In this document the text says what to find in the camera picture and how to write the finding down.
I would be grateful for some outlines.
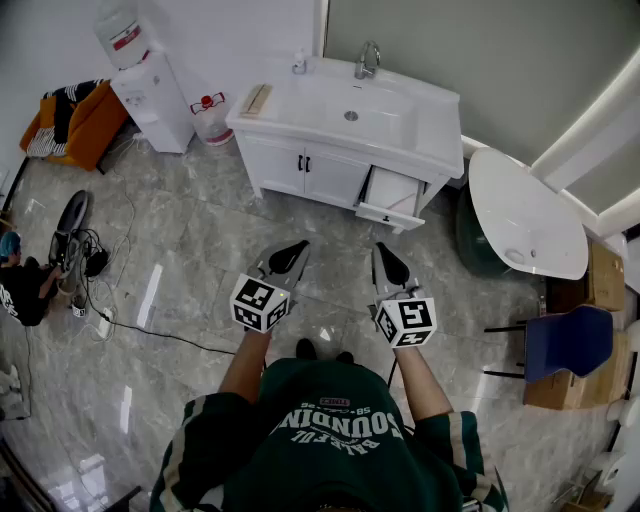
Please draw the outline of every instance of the blue chair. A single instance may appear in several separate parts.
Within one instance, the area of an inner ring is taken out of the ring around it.
[[[523,378],[527,382],[569,370],[586,377],[613,352],[613,316],[604,309],[578,306],[569,313],[541,316],[525,325],[485,329],[484,332],[524,331],[524,375],[485,373]]]

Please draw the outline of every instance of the green t-shirt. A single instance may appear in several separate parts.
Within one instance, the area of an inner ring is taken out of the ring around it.
[[[255,405],[233,393],[187,404],[151,510],[216,510],[221,496],[225,512],[457,511],[467,497],[506,510],[484,463],[472,413],[419,421],[411,435],[373,372],[281,359]]]

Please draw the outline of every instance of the cabinet door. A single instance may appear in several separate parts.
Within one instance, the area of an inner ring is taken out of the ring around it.
[[[304,146],[286,137],[249,135],[245,139],[251,172],[261,187],[304,194]]]
[[[328,149],[306,146],[304,194],[309,199],[353,210],[370,167]]]

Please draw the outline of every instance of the black and white marker cube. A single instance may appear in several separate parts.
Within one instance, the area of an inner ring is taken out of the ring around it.
[[[433,299],[382,301],[376,323],[392,348],[424,345],[438,327]]]
[[[255,331],[269,331],[289,311],[289,292],[240,274],[231,294],[231,317]]]

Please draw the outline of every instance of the blue hair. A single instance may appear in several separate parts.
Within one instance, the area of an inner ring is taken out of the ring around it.
[[[20,235],[15,231],[9,231],[0,240],[0,262],[9,261],[9,256],[20,252]]]

